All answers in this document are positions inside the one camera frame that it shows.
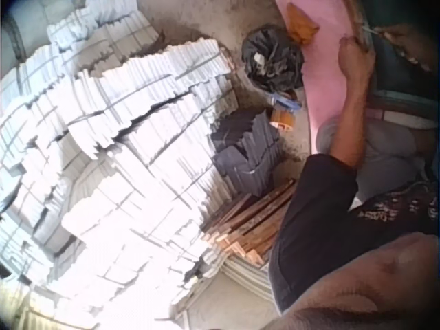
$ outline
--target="black sleeve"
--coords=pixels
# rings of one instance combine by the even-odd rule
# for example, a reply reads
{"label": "black sleeve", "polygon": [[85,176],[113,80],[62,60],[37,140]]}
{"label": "black sleeve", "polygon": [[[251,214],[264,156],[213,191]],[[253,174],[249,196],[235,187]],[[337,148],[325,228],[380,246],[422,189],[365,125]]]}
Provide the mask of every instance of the black sleeve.
{"label": "black sleeve", "polygon": [[306,161],[269,264],[281,311],[325,275],[320,247],[347,217],[357,191],[356,171],[336,158],[319,154]]}
{"label": "black sleeve", "polygon": [[358,192],[356,171],[330,155],[312,155],[305,164],[283,230],[296,223],[301,227],[325,225],[347,215]]}

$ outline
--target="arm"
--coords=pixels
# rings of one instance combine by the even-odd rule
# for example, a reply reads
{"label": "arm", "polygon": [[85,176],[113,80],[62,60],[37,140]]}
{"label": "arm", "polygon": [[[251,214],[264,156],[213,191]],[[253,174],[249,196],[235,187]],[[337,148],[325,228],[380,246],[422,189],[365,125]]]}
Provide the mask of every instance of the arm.
{"label": "arm", "polygon": [[346,76],[346,99],[330,155],[351,168],[358,168],[364,157],[366,93],[374,63],[374,52],[362,50],[354,38],[341,39],[339,65]]}

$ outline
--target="pink board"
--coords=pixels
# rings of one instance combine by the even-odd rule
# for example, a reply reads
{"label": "pink board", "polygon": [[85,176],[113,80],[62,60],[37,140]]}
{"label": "pink board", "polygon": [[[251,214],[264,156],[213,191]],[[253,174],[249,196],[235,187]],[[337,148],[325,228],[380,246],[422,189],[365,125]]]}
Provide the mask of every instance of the pink board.
{"label": "pink board", "polygon": [[320,125],[341,113],[346,96],[346,80],[339,69],[339,40],[353,35],[343,0],[276,0],[288,24],[287,4],[301,8],[320,26],[313,42],[303,47],[302,66],[310,119],[312,153],[316,153],[316,134]]}

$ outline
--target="blue object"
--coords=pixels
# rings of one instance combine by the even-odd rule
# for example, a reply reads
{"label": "blue object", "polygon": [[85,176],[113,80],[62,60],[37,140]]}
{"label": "blue object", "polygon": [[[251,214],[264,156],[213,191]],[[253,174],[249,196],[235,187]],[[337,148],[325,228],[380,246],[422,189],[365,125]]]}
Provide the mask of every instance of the blue object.
{"label": "blue object", "polygon": [[294,113],[295,111],[298,111],[302,107],[298,101],[290,100],[289,98],[285,98],[284,96],[278,93],[272,93],[270,94],[270,96],[273,97],[276,102],[282,104],[284,107],[289,109],[290,113]]}

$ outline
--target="gray pants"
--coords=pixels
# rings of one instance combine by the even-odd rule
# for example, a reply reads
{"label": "gray pants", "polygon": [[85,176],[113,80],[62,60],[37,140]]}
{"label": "gray pants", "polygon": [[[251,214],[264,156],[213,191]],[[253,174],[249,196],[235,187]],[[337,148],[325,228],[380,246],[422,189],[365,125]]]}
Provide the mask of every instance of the gray pants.
{"label": "gray pants", "polygon": [[[320,127],[316,138],[319,153],[330,152],[338,119],[333,118]],[[357,172],[357,198],[361,202],[415,180],[423,163],[416,157],[415,140],[406,127],[369,118],[365,129],[365,158]]]}

